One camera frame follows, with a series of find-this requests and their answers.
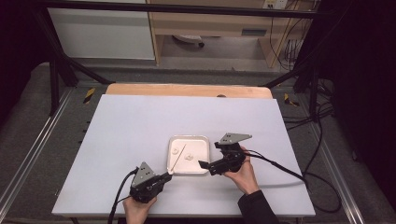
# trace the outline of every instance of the white table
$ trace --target white table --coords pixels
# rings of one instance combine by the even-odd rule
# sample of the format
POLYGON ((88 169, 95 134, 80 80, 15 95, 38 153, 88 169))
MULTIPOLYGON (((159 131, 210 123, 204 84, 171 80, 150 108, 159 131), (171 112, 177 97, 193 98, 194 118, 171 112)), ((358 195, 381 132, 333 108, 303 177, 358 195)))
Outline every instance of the white table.
MULTIPOLYGON (((214 142, 226 133, 248 133, 241 146, 300 174, 276 100, 186 96, 103 95, 52 210, 64 217, 107 217, 122 179, 145 161, 166 172, 169 139, 204 135, 210 160, 221 158, 214 142)), ((252 159, 260 188, 279 217, 314 216, 305 185, 266 161, 252 159)), ((132 178, 120 197, 129 193, 132 178)), ((235 184, 210 173, 173 176, 150 217, 235 217, 241 197, 235 184)), ((116 216, 124 214, 119 204, 116 216)))

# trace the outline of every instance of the cloth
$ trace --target cloth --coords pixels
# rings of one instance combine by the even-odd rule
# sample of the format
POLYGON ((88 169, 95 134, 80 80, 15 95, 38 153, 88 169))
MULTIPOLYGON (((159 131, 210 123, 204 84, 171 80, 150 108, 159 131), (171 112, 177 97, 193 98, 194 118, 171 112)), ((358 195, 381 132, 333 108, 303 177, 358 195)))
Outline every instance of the cloth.
POLYGON ((247 224, 279 223, 261 190, 242 196, 238 206, 247 224))

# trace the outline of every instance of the human hand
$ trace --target human hand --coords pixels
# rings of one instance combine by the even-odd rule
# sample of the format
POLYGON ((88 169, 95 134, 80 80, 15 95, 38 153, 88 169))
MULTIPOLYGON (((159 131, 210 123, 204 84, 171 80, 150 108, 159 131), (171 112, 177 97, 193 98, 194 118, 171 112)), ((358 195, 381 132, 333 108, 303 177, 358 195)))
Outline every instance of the human hand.
POLYGON ((254 175, 253 166, 250 163, 250 157, 246 156, 245 160, 242 163, 241 168, 238 172, 226 172, 225 176, 229 177, 235 185, 242 190, 246 195, 256 192, 259 190, 259 185, 257 184, 256 176, 254 175))
POLYGON ((157 202, 157 197, 151 199, 148 203, 137 202, 134 198, 125 199, 122 204, 125 210, 126 223, 143 224, 148 217, 150 207, 157 202))

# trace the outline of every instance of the aluminum rail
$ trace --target aluminum rail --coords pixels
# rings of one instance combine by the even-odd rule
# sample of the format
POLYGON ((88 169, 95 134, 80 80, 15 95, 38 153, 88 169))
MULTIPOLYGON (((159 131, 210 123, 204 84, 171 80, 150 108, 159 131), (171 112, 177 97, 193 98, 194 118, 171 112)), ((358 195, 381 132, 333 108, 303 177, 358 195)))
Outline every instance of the aluminum rail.
POLYGON ((274 17, 274 18, 302 18, 302 19, 329 19, 335 11, 293 11, 260 9, 246 7, 207 7, 207 6, 182 6, 165 4, 138 4, 138 3, 109 3, 88 1, 64 1, 64 0, 36 0, 31 2, 37 7, 111 10, 111 11, 142 11, 142 12, 171 12, 171 13, 195 13, 214 15, 233 15, 250 17, 274 17))
MULTIPOLYGON (((307 116, 309 116, 308 112, 308 100, 306 96, 297 95, 299 102, 301 103, 303 110, 307 116)), ((313 130, 315 137, 319 140, 320 129, 317 123, 311 122, 311 129, 313 130)), ((321 146, 320 146, 320 154, 322 159, 327 167, 329 175, 334 183, 335 187, 338 189, 341 200, 343 202, 344 210, 346 212, 346 216, 349 219, 351 224, 363 224, 364 219, 361 215, 361 211, 358 205, 355 202, 355 199, 352 196, 352 193, 347 186, 347 182, 344 179, 343 174, 341 173, 340 168, 337 165, 337 162, 332 155, 329 146, 326 143, 325 138, 322 138, 321 146)))
POLYGON ((37 139, 33 143, 29 152, 27 153, 25 159, 23 160, 20 168, 17 173, 14 175, 12 180, 9 182, 6 190, 3 195, 0 197, 0 223, 2 223, 3 219, 6 217, 6 214, 17 197, 25 179, 29 175, 33 166, 35 165, 35 161, 40 155, 41 150, 44 145, 46 145, 47 140, 50 138, 50 134, 52 133, 53 128, 58 122, 60 116, 64 112, 66 105, 70 99, 71 93, 74 88, 67 88, 64 92, 64 95, 61 98, 61 104, 55 114, 48 118, 46 124, 38 135, 37 139))

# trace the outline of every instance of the white plate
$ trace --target white plate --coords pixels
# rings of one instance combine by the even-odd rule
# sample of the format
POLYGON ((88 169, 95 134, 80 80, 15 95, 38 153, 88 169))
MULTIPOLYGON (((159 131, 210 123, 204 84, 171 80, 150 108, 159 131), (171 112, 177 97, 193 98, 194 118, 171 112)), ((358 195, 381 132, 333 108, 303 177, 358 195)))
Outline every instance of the white plate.
POLYGON ((209 140, 205 136, 175 135, 171 137, 167 163, 169 174, 205 174, 207 170, 202 169, 198 161, 209 162, 209 140))

